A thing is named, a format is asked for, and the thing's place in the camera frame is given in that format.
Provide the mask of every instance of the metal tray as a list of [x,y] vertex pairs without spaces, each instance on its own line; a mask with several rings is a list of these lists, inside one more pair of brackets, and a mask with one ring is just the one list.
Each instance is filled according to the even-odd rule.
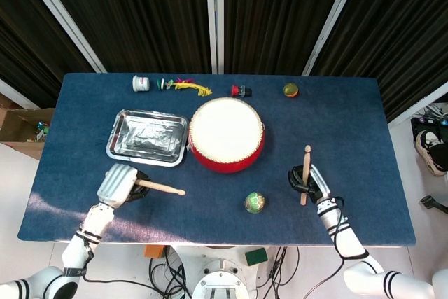
[[106,152],[113,159],[173,167],[182,161],[187,136],[184,117],[122,110],[115,118]]

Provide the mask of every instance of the cardboard box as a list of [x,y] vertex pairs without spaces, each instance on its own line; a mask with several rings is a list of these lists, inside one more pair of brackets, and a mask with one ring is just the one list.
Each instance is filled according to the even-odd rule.
[[6,109],[0,107],[0,129],[1,129],[1,126],[3,125],[3,121],[5,120],[6,112],[7,112]]
[[39,121],[50,123],[54,109],[7,110],[0,129],[0,143],[34,159],[41,159],[45,143],[27,142],[36,138]]
[[20,106],[18,106],[16,103],[11,101],[6,96],[3,96],[0,94],[0,108],[4,109],[21,109]]

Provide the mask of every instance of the drum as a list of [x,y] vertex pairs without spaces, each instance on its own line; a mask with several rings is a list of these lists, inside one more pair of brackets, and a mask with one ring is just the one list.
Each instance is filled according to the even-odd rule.
[[220,173],[241,171],[260,156],[265,129],[252,106],[235,98],[201,105],[190,123],[190,150],[205,167]]

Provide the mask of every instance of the drumstick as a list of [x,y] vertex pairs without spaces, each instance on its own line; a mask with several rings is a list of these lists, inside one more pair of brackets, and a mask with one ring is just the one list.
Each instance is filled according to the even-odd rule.
[[[309,167],[311,166],[311,146],[307,145],[305,147],[305,156],[303,157],[303,184],[306,186],[308,184],[309,177]],[[307,194],[302,193],[300,196],[300,204],[305,206],[307,204]]]
[[177,194],[180,196],[184,196],[186,194],[186,192],[183,189],[175,189],[170,186],[162,185],[160,183],[155,183],[155,182],[147,181],[147,180],[137,179],[135,181],[135,184],[139,185],[139,186],[146,187],[146,188],[161,190],[162,192],[166,192],[166,193]]

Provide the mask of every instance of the green object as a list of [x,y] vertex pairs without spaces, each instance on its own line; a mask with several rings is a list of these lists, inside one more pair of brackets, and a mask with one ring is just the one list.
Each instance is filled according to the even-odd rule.
[[299,87],[295,83],[288,83],[283,87],[285,96],[294,97],[299,93]]
[[267,261],[266,249],[260,248],[254,251],[246,252],[246,261],[248,266],[266,262]]
[[261,193],[253,192],[247,195],[244,200],[244,206],[249,213],[257,214],[265,206],[265,197]]

